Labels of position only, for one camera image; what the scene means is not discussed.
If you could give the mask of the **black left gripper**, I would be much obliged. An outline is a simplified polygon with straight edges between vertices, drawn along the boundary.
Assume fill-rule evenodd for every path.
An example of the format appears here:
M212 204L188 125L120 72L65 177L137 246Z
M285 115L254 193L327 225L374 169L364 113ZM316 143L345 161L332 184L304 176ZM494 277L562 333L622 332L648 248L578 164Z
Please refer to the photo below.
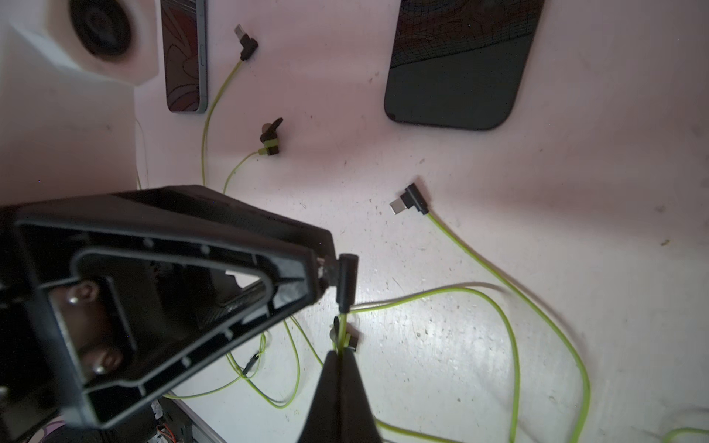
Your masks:
M336 269L329 231L204 186L4 206L1 426L117 426Z

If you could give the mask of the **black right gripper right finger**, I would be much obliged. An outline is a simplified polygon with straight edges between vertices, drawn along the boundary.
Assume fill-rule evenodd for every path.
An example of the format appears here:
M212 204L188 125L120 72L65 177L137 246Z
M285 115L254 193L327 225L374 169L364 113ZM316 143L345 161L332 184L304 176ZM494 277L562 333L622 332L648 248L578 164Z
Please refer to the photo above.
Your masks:
M355 353L349 348L339 362L339 422L341 442L382 443Z

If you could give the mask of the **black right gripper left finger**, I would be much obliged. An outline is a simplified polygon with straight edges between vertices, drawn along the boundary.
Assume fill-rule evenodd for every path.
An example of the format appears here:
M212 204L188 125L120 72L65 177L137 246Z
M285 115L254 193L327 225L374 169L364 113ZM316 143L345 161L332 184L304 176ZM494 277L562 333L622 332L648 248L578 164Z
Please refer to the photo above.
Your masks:
M299 443L340 441L339 369L339 354L328 352Z

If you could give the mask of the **green earphone cable plug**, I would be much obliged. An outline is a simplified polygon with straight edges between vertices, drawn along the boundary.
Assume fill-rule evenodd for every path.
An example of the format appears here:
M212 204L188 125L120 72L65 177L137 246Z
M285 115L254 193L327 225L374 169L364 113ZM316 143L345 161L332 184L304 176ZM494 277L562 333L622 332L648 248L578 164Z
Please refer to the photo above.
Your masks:
M336 288L338 321L336 325L336 342L334 351L339 354L339 359L343 350L345 350L345 348L349 348L345 345L345 335L347 334L346 321L347 316L352 311L356 300L358 265L358 256L353 254L342 254L339 258L326 260L321 266L323 273L321 279L327 282L329 286L334 286ZM427 439L429 441L437 440L434 436L423 435L397 426L390 426L377 420L376 417L374 417L374 420L378 430L383 427L391 432L408 435L410 437L418 437L419 439Z

